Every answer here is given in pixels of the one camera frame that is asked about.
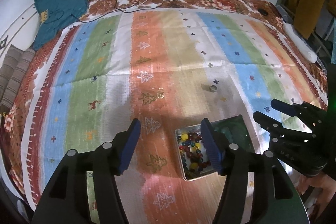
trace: colorful bead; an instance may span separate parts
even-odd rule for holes
[[[182,136],[181,136],[181,139],[182,140],[187,140],[189,138],[189,136],[188,136],[188,134],[183,134]]]
[[[190,164],[190,168],[191,169],[197,169],[197,167],[198,167],[198,164],[196,163],[196,162],[193,162],[192,164]]]

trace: bedsheet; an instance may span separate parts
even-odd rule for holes
[[[115,1],[89,0],[82,20],[112,10]],[[136,1],[118,0],[117,7]],[[147,0],[140,8],[160,3]],[[211,223],[225,178],[182,180],[175,129],[204,117],[241,114],[262,153],[269,137],[253,121],[254,111],[308,131],[273,110],[270,101],[326,108],[325,75],[304,60],[282,24],[265,1],[164,0],[155,10],[116,12],[69,26],[36,53],[9,113],[13,180],[35,208],[67,150],[94,150],[138,118],[142,133],[135,154],[117,177],[130,223]],[[206,91],[209,85],[217,91]],[[90,173],[88,198],[97,221]]]

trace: black object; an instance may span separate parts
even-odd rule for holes
[[[256,111],[254,120],[270,133],[269,150],[277,158],[307,177],[323,170],[336,180],[336,65],[328,66],[328,110],[307,102],[289,105],[273,99],[271,107],[291,117],[298,117],[312,133],[283,128],[282,124]]]
[[[31,223],[93,223],[86,186],[86,172],[91,171],[100,223],[128,224],[114,176],[128,168],[140,130],[140,121],[134,119],[127,131],[94,151],[69,150],[44,189]]]
[[[262,8],[258,8],[258,12],[261,13],[263,16],[268,16],[268,12]]]
[[[226,177],[213,224],[240,224],[243,217],[248,172],[254,172],[251,218],[248,224],[309,223],[293,183],[271,151],[247,152],[214,131],[208,119],[201,122],[201,135],[211,164]]]

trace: metal screw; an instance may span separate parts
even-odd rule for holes
[[[237,150],[237,149],[239,148],[239,146],[238,146],[237,144],[235,144],[235,143],[230,143],[230,144],[229,144],[229,147],[230,147],[230,149],[232,149],[232,150]]]
[[[67,153],[67,155],[68,155],[69,157],[72,157],[72,156],[74,156],[75,154],[76,154],[76,150],[75,150],[75,149],[71,149],[71,150],[69,150],[68,153]]]
[[[266,157],[269,157],[269,158],[272,158],[274,156],[273,152],[269,150],[265,151],[265,155]]]
[[[109,149],[111,147],[112,147],[112,143],[110,143],[110,142],[103,143],[103,148],[104,149]]]

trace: orange stripe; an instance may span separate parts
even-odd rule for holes
[[[315,95],[311,92],[305,78],[303,78],[299,69],[295,66],[294,62],[292,59],[290,59],[281,45],[279,45],[279,42],[268,32],[265,25],[253,20],[247,20],[247,22],[252,26],[255,32],[265,41],[267,46],[280,60],[281,64],[283,65],[283,69],[291,78],[295,88],[301,96],[301,99],[320,107],[319,102],[317,101]]]
[[[143,174],[145,182],[141,189],[144,211],[149,223],[201,223],[208,222],[214,216],[216,206],[202,200],[196,187],[202,183],[186,182],[181,179],[179,157],[176,153],[174,130],[185,126],[181,118],[181,108],[176,101],[176,89],[173,71],[176,70],[167,56],[167,49],[162,34],[160,21],[162,12],[134,13],[132,24],[131,53],[131,105],[133,117],[142,123],[141,137],[136,147],[138,170]],[[140,42],[150,47],[140,49]],[[142,58],[150,61],[139,64]],[[138,78],[140,72],[152,73],[153,77],[142,83]],[[143,104],[142,93],[155,96],[159,88],[164,89],[164,98],[150,104]],[[161,126],[154,132],[146,130],[149,122],[159,122]],[[159,156],[159,163],[150,159],[150,155]]]

